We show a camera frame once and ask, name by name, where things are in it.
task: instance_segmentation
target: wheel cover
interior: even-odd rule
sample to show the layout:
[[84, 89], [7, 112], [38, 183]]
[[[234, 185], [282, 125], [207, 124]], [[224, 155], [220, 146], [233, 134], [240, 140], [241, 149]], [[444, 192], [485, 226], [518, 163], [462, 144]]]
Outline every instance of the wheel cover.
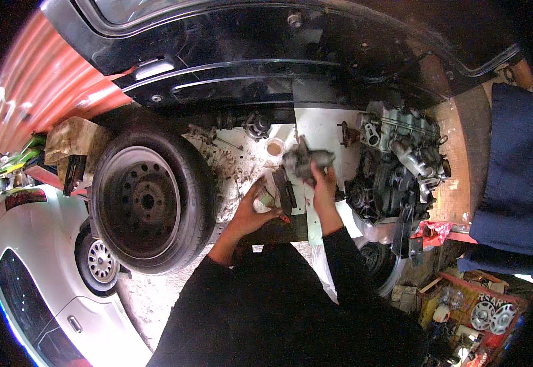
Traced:
[[101, 170], [94, 219], [114, 248], [135, 260], [171, 250], [181, 217], [177, 181], [165, 159], [143, 146], [116, 153]]
[[109, 283], [117, 273], [118, 263], [101, 239], [89, 246], [87, 254], [89, 271], [96, 281], [102, 284]]

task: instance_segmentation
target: car part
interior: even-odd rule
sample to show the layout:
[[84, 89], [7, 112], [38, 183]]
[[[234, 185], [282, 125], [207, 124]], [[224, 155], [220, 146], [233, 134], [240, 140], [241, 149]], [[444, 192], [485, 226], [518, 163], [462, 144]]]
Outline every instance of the car part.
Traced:
[[87, 156], [71, 154], [67, 165], [65, 175], [65, 184], [63, 185], [63, 195], [71, 196], [71, 192], [83, 182], [83, 174], [87, 164]]
[[258, 111], [248, 114], [246, 122], [242, 126], [246, 135], [258, 142], [261, 139], [268, 138], [270, 129], [270, 119]]
[[91, 236], [88, 220], [86, 223], [75, 242], [75, 261], [87, 288], [99, 297], [107, 297], [114, 293], [120, 263], [101, 239]]
[[417, 179], [420, 201], [451, 176], [450, 165], [439, 152], [448, 136], [440, 136], [437, 123], [414, 109], [388, 107], [370, 102], [356, 119], [361, 142], [383, 153], [393, 152]]
[[358, 237], [354, 242], [366, 261], [366, 281], [370, 282], [381, 297], [388, 296], [401, 277], [406, 259], [395, 256], [387, 245], [370, 243], [364, 237]]
[[314, 180], [311, 161], [314, 160], [318, 169], [323, 170], [332, 165], [334, 158], [334, 153], [327, 150], [309, 150], [305, 136], [300, 136], [299, 145], [283, 154], [283, 166], [299, 179]]
[[391, 249], [405, 258], [419, 258], [410, 233], [417, 222], [429, 218], [431, 190], [450, 177], [448, 161], [439, 153], [446, 142], [434, 121], [416, 110], [387, 108], [385, 102], [370, 102], [359, 113], [360, 162], [356, 177], [348, 181], [346, 202], [369, 224], [396, 221]]
[[504, 334], [515, 316], [516, 308], [514, 305], [506, 304], [499, 307], [491, 317], [491, 332], [495, 335]]
[[340, 145], [348, 148], [360, 140], [360, 131], [348, 128], [348, 123], [346, 121], [342, 121], [341, 124], [337, 125], [342, 128], [342, 143], [340, 143]]
[[216, 130], [215, 127], [211, 128], [211, 130], [206, 130], [202, 128], [201, 126], [189, 124], [189, 129], [191, 129], [191, 134], [201, 135], [204, 138], [205, 143], [208, 145], [211, 145], [211, 142], [213, 142], [214, 140], [218, 140], [219, 142], [229, 145], [234, 149], [244, 150], [242, 146], [237, 147], [234, 144], [228, 143], [224, 139], [217, 137], [217, 134], [215, 132]]
[[495, 314], [495, 306], [489, 301], [482, 301], [475, 305], [470, 315], [470, 323], [476, 330], [487, 330]]
[[196, 258], [215, 226], [214, 183], [191, 143], [139, 122], [108, 145], [95, 170], [95, 232], [133, 271], [177, 271]]
[[293, 184], [287, 178], [285, 168], [280, 168], [272, 173], [272, 178], [275, 181], [275, 186], [279, 192], [281, 200], [281, 208], [286, 216], [291, 215], [291, 211], [297, 208], [297, 201], [293, 192]]

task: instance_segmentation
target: corrugated roof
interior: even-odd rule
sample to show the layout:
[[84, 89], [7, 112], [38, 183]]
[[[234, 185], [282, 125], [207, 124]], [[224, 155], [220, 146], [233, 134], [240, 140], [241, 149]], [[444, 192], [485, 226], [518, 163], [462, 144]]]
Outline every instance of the corrugated roof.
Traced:
[[131, 102], [83, 59], [41, 11], [28, 20], [0, 69], [0, 152], [23, 147], [71, 116], [89, 119]]

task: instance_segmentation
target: wooden plank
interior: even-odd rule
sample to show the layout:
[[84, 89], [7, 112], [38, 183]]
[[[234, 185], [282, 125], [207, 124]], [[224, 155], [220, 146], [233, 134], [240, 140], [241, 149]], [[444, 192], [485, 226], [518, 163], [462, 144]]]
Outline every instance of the wooden plank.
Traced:
[[446, 154], [452, 176], [434, 192], [436, 202], [429, 211], [430, 221], [468, 224], [470, 221], [470, 175], [468, 173], [467, 147], [457, 105], [451, 98], [429, 112], [440, 126], [440, 134], [448, 140], [440, 146]]
[[425, 293], [428, 289], [432, 288], [433, 286], [435, 286], [436, 284], [438, 284], [439, 281], [441, 281], [442, 279], [444, 279], [443, 277], [439, 276], [437, 277], [436, 279], [434, 279], [430, 284], [426, 285], [425, 287], [423, 287], [421, 290], [419, 290], [420, 293]]

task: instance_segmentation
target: hubcap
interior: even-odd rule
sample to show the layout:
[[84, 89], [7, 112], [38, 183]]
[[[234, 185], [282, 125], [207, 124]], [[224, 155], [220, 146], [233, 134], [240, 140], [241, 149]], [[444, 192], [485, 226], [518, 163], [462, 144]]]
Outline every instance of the hubcap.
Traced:
[[99, 283], [109, 283], [116, 274], [116, 259], [111, 255], [101, 239], [96, 240], [89, 247], [87, 262], [91, 275]]

